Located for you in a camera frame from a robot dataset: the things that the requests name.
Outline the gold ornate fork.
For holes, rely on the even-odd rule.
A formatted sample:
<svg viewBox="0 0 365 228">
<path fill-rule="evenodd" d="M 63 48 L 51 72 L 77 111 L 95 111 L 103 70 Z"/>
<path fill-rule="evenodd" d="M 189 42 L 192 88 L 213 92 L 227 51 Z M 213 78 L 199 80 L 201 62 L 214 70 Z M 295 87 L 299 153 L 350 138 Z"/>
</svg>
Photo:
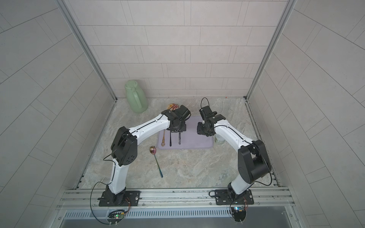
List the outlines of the gold ornate fork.
<svg viewBox="0 0 365 228">
<path fill-rule="evenodd" d="M 164 146 L 165 146 L 165 130 L 163 131 L 163 137 L 162 137 L 161 146 L 162 146 L 162 147 L 164 147 Z"/>
</svg>

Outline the iridescent spoon blue handle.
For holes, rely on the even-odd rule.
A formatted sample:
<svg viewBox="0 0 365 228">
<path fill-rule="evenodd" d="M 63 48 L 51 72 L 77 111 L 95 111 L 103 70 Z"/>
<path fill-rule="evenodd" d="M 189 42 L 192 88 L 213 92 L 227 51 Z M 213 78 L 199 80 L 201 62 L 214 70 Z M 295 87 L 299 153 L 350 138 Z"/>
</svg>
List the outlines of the iridescent spoon blue handle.
<svg viewBox="0 0 365 228">
<path fill-rule="evenodd" d="M 157 152 L 156 147 L 155 146 L 151 146 L 150 149 L 149 149 L 149 151 L 154 156 L 155 161 L 156 161 L 156 164 L 157 164 L 157 167 L 158 167 L 158 170 L 159 170 L 159 173 L 160 173 L 160 176 L 161 176 L 161 178 L 163 178 L 163 173 L 161 171 L 161 168 L 159 166 L 159 163 L 158 163 L 158 160 L 157 160 L 157 157 L 156 157 L 156 152 Z"/>
</svg>

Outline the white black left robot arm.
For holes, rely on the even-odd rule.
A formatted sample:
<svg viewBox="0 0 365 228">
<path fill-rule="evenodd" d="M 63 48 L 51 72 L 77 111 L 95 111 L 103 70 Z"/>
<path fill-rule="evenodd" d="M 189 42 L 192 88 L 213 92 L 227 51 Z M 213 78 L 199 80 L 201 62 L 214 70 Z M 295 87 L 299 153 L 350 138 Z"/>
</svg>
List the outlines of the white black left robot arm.
<svg viewBox="0 0 365 228">
<path fill-rule="evenodd" d="M 111 156 L 115 163 L 112 170 L 111 182 L 108 188 L 113 194 L 119 194 L 126 189 L 126 176 L 129 165 L 137 158 L 138 145 L 150 136 L 168 130 L 172 133 L 186 131 L 186 121 L 191 112 L 181 105 L 176 110 L 164 110 L 152 120 L 127 129 L 121 127 L 111 145 Z"/>
</svg>

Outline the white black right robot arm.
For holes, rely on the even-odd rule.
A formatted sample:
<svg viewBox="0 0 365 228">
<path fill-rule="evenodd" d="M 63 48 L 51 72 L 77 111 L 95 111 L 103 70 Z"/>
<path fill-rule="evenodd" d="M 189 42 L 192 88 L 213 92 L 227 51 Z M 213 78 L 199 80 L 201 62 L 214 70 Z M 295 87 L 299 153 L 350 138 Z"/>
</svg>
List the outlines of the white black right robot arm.
<svg viewBox="0 0 365 228">
<path fill-rule="evenodd" d="M 232 199 L 245 193 L 257 179 L 272 170 L 266 146 L 261 140 L 252 140 L 235 129 L 224 116 L 212 111 L 209 106 L 199 110 L 202 122 L 197 125 L 199 135 L 217 135 L 228 142 L 238 155 L 239 175 L 228 185 Z"/>
</svg>

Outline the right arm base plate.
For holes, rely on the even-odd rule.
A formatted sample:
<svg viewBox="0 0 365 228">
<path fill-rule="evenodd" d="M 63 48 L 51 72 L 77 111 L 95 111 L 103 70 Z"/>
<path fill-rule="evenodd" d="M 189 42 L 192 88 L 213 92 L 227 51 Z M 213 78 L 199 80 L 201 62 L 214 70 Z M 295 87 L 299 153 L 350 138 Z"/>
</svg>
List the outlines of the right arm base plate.
<svg viewBox="0 0 365 228">
<path fill-rule="evenodd" d="M 217 205 L 253 205 L 254 199 L 251 190 L 246 190 L 237 195 L 233 190 L 217 189 L 209 192 Z"/>
</svg>

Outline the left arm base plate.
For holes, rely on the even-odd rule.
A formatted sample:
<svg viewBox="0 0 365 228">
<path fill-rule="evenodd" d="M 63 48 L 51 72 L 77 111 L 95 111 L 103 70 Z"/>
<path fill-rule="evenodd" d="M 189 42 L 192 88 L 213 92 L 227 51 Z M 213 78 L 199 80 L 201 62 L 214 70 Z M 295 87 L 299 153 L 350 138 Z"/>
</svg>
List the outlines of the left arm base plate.
<svg viewBox="0 0 365 228">
<path fill-rule="evenodd" d="M 119 194 L 113 194 L 110 190 L 104 191 L 98 198 L 100 207 L 126 207 L 137 206 L 140 199 L 141 191 L 122 191 Z"/>
</svg>

